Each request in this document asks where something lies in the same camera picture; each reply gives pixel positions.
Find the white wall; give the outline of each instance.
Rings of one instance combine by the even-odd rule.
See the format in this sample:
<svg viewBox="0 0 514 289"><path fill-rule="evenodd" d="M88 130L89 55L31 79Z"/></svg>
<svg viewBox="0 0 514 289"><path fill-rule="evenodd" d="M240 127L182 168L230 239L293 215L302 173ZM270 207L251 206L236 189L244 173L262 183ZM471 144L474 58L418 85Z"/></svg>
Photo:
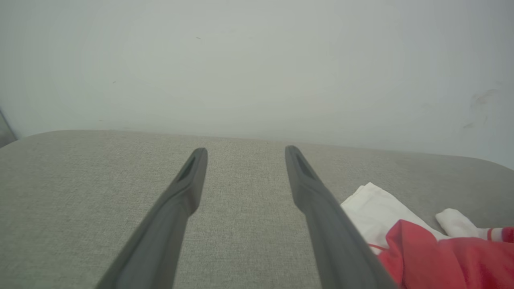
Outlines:
<svg viewBox="0 0 514 289"><path fill-rule="evenodd" d="M3 0L18 137L120 129L514 168L512 0Z"/></svg>

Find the gray upholstered cushion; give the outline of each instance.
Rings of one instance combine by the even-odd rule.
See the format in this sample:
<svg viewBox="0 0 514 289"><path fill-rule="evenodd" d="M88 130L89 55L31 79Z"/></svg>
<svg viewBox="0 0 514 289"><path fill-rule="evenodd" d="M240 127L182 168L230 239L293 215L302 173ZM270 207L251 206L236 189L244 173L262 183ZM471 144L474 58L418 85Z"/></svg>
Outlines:
<svg viewBox="0 0 514 289"><path fill-rule="evenodd" d="M175 288L318 288L286 143L60 131L0 149L0 287L92 288L193 149L209 166ZM339 201L373 182L429 225L445 208L513 225L514 171L488 161L297 145Z"/></svg>

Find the fabric texture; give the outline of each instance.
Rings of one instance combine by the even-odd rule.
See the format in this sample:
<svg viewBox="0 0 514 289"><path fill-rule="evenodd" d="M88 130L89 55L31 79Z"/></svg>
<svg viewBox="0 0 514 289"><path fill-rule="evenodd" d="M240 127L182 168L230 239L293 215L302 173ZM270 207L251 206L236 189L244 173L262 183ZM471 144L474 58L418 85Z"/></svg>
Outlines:
<svg viewBox="0 0 514 289"><path fill-rule="evenodd" d="M119 131L57 131L0 149L0 288L93 288L189 154L209 152L174 288L320 288L284 148L339 202L372 181L433 228L451 207L514 219L514 171L465 157Z"/></svg>
<svg viewBox="0 0 514 289"><path fill-rule="evenodd" d="M514 288L513 243L474 237L437 241L405 220L391 228L387 243L378 258L401 288Z"/></svg>

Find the wall stain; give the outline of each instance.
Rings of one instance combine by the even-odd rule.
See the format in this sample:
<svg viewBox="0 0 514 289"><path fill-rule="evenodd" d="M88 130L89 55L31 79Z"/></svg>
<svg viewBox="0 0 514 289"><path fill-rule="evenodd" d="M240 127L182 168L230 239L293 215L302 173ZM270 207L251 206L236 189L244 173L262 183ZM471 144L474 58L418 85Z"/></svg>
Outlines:
<svg viewBox="0 0 514 289"><path fill-rule="evenodd" d="M471 107L487 104L498 92L498 89L490 89L484 94L473 95L471 98Z"/></svg>
<svg viewBox="0 0 514 289"><path fill-rule="evenodd" d="M472 129L474 127L475 127L475 124L473 122L470 122L467 125L463 126L462 129L467 130L467 129Z"/></svg>

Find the white towel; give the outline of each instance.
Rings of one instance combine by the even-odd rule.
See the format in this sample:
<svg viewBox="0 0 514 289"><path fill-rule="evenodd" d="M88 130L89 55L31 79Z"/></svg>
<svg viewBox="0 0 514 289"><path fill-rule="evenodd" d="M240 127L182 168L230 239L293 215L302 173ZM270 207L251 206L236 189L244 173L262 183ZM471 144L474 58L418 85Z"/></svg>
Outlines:
<svg viewBox="0 0 514 289"><path fill-rule="evenodd" d="M434 234L437 240L450 238L432 229L397 198L372 183L360 186L341 204L341 208L366 242L372 246L375 254L381 252L377 247L389 248L386 234L400 219L425 228Z"/></svg>

